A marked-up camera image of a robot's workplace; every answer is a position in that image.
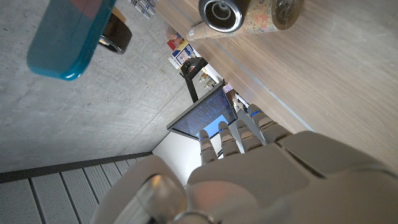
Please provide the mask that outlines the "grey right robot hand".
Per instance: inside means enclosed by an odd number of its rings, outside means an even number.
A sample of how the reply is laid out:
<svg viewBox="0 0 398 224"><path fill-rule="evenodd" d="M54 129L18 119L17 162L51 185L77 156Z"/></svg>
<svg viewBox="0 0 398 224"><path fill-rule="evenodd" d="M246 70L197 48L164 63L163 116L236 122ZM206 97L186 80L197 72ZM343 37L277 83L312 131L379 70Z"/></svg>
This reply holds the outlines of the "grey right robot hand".
<svg viewBox="0 0 398 224"><path fill-rule="evenodd" d="M146 19L155 15L155 2L153 0L127 0Z"/></svg>

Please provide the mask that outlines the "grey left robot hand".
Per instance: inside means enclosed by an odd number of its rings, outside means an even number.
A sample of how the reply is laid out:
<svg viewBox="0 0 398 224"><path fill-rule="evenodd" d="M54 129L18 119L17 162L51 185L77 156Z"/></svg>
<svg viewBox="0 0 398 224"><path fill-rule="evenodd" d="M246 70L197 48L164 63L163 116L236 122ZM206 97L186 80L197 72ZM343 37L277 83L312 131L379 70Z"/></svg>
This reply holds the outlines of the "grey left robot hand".
<svg viewBox="0 0 398 224"><path fill-rule="evenodd" d="M397 173L374 157L312 131L286 130L252 104L236 129L218 126L219 159L205 130L201 166L183 185L148 156L111 187L93 223L396 223Z"/></svg>

